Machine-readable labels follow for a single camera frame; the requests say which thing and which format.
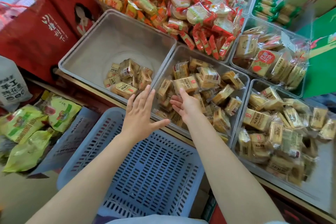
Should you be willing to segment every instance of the blue plastic basket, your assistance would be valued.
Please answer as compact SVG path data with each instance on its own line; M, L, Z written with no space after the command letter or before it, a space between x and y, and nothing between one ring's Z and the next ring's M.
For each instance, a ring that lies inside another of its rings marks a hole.
M125 110L108 109L58 176L60 190L121 132ZM204 174L195 148L157 130L137 143L115 174L101 216L151 214L188 217Z

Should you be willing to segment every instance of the left hand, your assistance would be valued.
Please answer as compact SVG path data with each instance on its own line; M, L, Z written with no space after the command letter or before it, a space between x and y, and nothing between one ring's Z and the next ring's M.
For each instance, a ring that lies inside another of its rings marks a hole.
M150 89L150 85L147 85L146 89L137 96L134 102L134 94L127 102L126 116L121 134L126 138L132 138L135 143L149 137L155 130L163 128L170 123L169 119L154 123L150 122L152 104L155 96L155 90L149 93Z

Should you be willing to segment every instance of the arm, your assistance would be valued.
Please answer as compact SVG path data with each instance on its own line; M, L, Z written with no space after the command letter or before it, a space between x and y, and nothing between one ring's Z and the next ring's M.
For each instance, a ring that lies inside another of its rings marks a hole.
M26 224L92 223L119 166L133 146L167 124L150 123L155 91L148 86L128 100L121 133Z
M187 124L216 201L228 224L284 221L275 204L202 114L199 101L184 90L171 104Z

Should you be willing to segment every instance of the illustration of woman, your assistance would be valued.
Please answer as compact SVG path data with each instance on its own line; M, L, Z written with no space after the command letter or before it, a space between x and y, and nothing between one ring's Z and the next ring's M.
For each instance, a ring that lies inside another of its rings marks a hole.
M92 27L95 21L90 10L83 4L76 3L74 10L77 30L81 35L84 35L89 30L89 28Z

